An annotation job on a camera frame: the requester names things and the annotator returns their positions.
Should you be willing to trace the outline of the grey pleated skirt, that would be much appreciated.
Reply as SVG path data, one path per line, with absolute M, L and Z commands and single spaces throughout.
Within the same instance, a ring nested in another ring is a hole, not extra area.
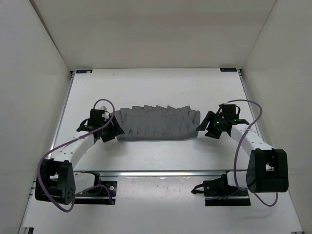
M 133 106 L 115 112 L 124 131 L 119 141 L 181 141 L 196 138 L 201 113 L 189 106 Z

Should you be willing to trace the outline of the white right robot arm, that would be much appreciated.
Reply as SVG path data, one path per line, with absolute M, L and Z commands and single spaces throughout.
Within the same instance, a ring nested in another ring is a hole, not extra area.
M 251 124 L 239 118 L 240 108 L 234 104 L 221 104 L 216 113 L 209 111 L 197 130 L 206 131 L 206 136 L 219 139 L 226 132 L 238 143 L 249 157 L 246 171 L 227 172 L 218 184 L 219 191 L 230 195 L 236 187 L 252 193 L 284 193 L 288 190 L 287 154 L 265 143 Z

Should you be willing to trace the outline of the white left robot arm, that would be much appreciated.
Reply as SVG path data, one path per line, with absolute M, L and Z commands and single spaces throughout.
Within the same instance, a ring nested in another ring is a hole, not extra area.
M 41 162 L 35 187 L 36 200 L 68 205 L 78 193 L 86 190 L 91 194 L 99 193 L 102 188 L 99 173 L 75 173 L 74 168 L 98 140 L 107 142 L 122 134 L 124 131 L 116 117 L 106 107 L 91 109 L 89 118 L 82 121 L 73 139 L 58 147 L 50 159 Z

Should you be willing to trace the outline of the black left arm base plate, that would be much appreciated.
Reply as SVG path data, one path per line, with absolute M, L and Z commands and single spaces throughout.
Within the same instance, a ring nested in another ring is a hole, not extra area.
M 117 181 L 102 180 L 101 183 L 108 189 L 96 188 L 92 191 L 84 192 L 77 195 L 75 198 L 75 204 L 90 204 L 90 205 L 115 205 L 117 195 Z

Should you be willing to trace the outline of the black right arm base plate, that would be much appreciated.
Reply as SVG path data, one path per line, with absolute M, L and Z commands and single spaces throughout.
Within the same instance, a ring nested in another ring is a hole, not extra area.
M 251 206 L 248 192 L 228 185 L 224 178 L 205 180 L 191 193 L 204 195 L 206 207 Z

